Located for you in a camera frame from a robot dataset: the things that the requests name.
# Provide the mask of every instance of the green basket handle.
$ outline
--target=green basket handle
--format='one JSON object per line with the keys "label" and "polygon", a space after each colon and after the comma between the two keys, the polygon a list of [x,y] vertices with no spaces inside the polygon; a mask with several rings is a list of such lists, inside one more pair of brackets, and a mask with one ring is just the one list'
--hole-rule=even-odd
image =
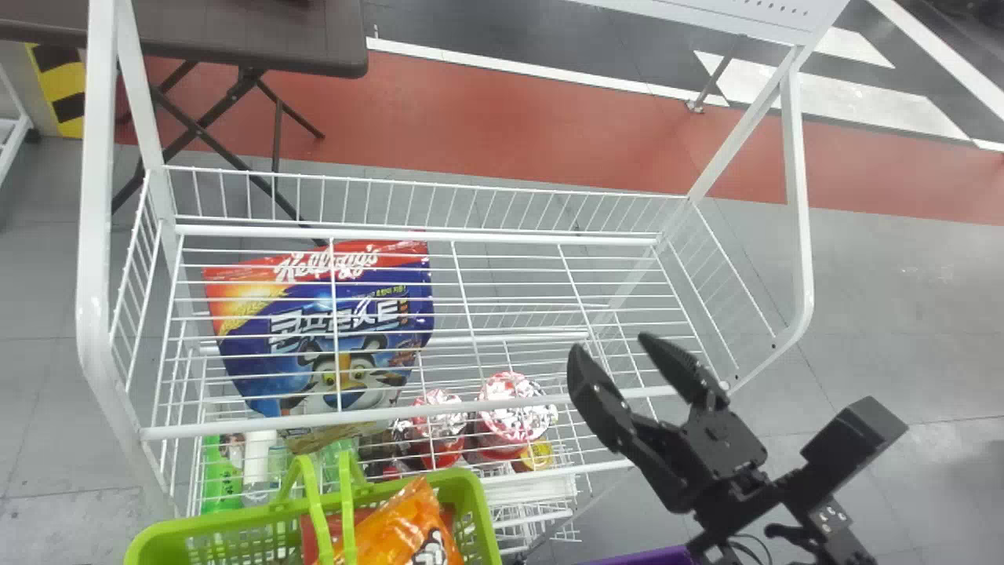
{"label": "green basket handle", "polygon": [[[303,491],[307,499],[307,512],[310,515],[310,522],[313,523],[314,536],[317,538],[317,563],[320,565],[332,565],[334,562],[334,548],[331,546],[331,532],[327,527],[327,518],[324,516],[324,508],[321,506],[320,493],[317,491],[317,475],[314,473],[313,464],[306,456],[293,458],[293,463],[289,467],[289,472],[282,480],[282,487],[275,500],[269,506],[281,505],[289,499],[289,493],[297,479],[303,478]],[[356,461],[355,453],[351,449],[344,449],[338,452],[338,491],[341,495],[341,545],[346,565],[356,565],[358,550],[355,547],[355,507],[352,503],[352,483],[362,486],[368,482],[362,475],[362,470]]]}

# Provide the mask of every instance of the white metal rack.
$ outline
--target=white metal rack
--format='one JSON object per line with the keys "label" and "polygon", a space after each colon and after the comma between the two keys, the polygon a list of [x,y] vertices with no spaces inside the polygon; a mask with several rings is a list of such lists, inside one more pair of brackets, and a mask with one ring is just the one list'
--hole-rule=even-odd
{"label": "white metal rack", "polygon": [[[161,516],[198,512],[207,435],[554,404],[559,417],[546,437],[555,452],[552,469],[517,474],[473,467],[483,477],[504,552],[527,551],[548,538],[574,540],[571,520],[602,495],[592,492],[590,474],[632,464],[603,449],[569,402],[564,364],[573,343],[589,349],[637,410],[658,417],[675,393],[635,342],[639,332],[684,345],[731,392],[801,337],[813,284],[797,69],[846,0],[585,3],[791,45],[686,196],[253,173],[293,202],[307,227],[252,190],[251,173],[164,164],[132,3],[90,3],[77,342],[83,373],[153,510]],[[111,293],[116,62],[148,173],[123,267],[111,273],[118,277]],[[701,211],[704,196],[779,95],[797,241],[796,310],[787,325],[764,315]],[[334,243],[357,238],[429,245],[436,328],[416,357],[402,400],[388,408],[259,416],[224,370],[206,298],[212,282],[202,278],[203,267],[309,253],[318,239],[327,247],[314,252],[333,259]],[[546,395],[477,400],[484,378],[502,370],[527,375]],[[447,389],[463,403],[410,405],[429,388]]]}
{"label": "white metal rack", "polygon": [[7,171],[10,170],[11,163],[14,162],[14,156],[21,149],[21,144],[24,143],[25,136],[29,134],[32,127],[31,118],[24,110],[21,98],[17,97],[17,92],[14,91],[14,85],[11,84],[7,72],[0,66],[0,91],[3,90],[6,90],[7,95],[14,102],[17,115],[0,117],[0,188],[3,187],[4,179],[7,178]]}

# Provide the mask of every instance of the kellogg's logo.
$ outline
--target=kellogg's logo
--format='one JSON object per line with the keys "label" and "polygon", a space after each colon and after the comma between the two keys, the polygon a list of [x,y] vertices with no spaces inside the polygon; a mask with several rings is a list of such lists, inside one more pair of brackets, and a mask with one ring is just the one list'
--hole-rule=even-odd
{"label": "kellogg's logo", "polygon": [[[363,251],[336,255],[333,270],[341,280],[356,278],[362,274],[366,267],[376,264],[379,258],[380,255],[369,244]],[[277,282],[295,282],[304,276],[313,275],[314,278],[319,278],[322,274],[330,273],[331,270],[331,253],[325,250],[313,251],[309,255],[303,251],[296,251],[275,265],[272,272],[275,273]]]}

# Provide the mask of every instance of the red floor stripe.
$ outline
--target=red floor stripe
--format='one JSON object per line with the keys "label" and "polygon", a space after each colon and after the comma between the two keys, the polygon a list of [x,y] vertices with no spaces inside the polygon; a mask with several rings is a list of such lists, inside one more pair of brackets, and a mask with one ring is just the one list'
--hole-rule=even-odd
{"label": "red floor stripe", "polygon": [[[153,81],[178,61],[148,58]],[[172,99],[195,115],[232,83],[201,64]],[[564,184],[686,192],[740,111],[691,114],[682,102],[370,52],[358,80],[270,72],[266,81],[327,138],[283,122],[282,156]],[[234,153],[268,156],[272,105],[252,91],[210,130]],[[160,113],[170,140],[182,127]],[[118,140],[135,143],[127,127]],[[1004,156],[850,126],[805,124],[813,206],[1004,225]],[[783,202],[779,119],[768,116],[715,196]],[[201,142],[190,149],[208,151]]]}

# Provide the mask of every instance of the white bottle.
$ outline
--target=white bottle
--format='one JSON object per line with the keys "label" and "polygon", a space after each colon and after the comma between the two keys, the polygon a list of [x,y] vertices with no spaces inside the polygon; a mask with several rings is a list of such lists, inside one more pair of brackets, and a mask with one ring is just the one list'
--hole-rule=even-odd
{"label": "white bottle", "polygon": [[274,430],[244,435],[244,508],[266,505],[275,496],[268,476],[268,450],[277,441]]}

